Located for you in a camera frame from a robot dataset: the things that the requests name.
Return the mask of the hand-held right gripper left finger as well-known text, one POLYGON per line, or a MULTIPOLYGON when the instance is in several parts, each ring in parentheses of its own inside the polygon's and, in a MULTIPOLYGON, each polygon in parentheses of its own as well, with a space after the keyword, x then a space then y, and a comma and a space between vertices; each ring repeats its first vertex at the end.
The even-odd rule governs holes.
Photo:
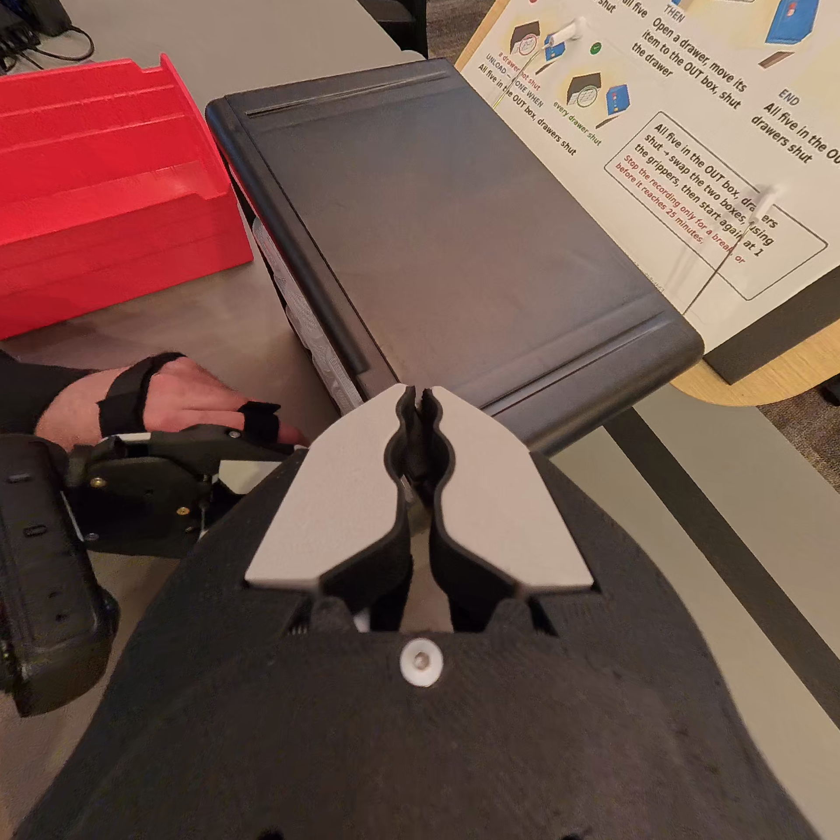
POLYGON ((339 598, 370 630, 399 629, 413 578, 403 478, 416 389, 394 385, 322 433, 245 573, 258 589, 339 598))

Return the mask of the person's left forearm black sleeve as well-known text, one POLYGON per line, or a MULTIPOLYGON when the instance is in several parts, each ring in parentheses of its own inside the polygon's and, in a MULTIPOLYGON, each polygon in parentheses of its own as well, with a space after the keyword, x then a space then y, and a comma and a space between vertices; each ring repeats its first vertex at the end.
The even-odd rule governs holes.
POLYGON ((1 432, 33 434, 58 394, 94 372, 22 362, 1 351, 1 432))

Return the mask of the black board stand base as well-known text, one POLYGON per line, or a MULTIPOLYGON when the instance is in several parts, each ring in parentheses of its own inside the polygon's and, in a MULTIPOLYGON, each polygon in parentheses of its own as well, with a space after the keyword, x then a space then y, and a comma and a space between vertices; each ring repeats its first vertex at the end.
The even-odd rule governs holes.
POLYGON ((703 360, 724 382, 732 385, 837 320, 838 267, 706 353, 703 360))

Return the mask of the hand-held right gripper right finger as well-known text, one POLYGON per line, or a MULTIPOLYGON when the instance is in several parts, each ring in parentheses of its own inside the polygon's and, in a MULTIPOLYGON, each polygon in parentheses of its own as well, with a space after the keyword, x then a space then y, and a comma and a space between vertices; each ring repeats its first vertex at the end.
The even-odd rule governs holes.
POLYGON ((442 386, 423 393, 430 468, 429 560, 456 631, 484 630, 508 599, 593 592, 538 460, 491 415, 442 386))

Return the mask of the person's left hand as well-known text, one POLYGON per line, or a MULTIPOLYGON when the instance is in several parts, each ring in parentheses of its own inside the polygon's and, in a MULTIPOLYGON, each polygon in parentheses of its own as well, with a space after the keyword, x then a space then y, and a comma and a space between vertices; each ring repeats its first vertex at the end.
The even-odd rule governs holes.
MULTIPOLYGON (((100 406, 127 367, 93 372, 69 384, 47 406, 35 434, 70 452, 102 440, 100 406)), ((195 425, 214 425, 243 432, 239 409, 249 399, 228 387, 192 360, 164 364, 150 379, 143 408, 148 432, 177 433, 195 425)))

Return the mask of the instruction sheet on board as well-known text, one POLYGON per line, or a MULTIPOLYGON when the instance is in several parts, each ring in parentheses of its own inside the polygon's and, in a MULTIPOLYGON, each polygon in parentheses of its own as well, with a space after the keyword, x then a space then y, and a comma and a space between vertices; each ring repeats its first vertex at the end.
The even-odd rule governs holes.
POLYGON ((705 361, 677 376, 671 384, 704 403, 764 406, 798 396, 838 374, 839 321, 823 324, 803 341, 729 384, 705 361))

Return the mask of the printed instruction poster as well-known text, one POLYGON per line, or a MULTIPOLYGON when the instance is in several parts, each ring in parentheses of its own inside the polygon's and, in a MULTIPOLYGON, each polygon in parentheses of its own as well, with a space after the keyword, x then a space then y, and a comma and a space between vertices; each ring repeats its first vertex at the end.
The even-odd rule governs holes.
POLYGON ((457 67, 711 351, 838 266, 838 47, 838 1, 498 2, 457 67))

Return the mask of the black drawer cabinet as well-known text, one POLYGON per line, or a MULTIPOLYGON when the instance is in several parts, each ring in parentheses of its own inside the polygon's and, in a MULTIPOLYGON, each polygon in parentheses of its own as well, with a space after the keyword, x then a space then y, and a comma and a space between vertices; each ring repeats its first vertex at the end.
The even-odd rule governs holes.
POLYGON ((205 115, 341 414, 439 385, 552 455, 700 360, 699 333, 443 59, 205 115))

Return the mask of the dark chair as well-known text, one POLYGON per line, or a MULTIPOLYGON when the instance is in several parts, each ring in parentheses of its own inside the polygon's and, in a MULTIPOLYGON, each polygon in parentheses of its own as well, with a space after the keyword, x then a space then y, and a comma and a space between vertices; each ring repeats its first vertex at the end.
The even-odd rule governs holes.
POLYGON ((428 58, 428 1, 378 2, 374 19, 402 50, 428 58))

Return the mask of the red plastic bin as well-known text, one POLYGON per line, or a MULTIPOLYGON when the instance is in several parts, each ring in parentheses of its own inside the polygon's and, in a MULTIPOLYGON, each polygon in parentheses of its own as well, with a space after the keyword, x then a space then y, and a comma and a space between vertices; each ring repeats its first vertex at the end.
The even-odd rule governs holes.
POLYGON ((226 166, 166 54, 2 79, 3 340, 252 260, 226 166))

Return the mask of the black electronic device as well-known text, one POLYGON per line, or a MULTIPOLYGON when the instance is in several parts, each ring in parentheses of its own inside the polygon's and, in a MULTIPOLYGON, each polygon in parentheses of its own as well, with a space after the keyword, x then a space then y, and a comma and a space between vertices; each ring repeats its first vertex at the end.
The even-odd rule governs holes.
POLYGON ((73 28, 61 1, 1 1, 1 4, 40 35, 57 37, 73 28))

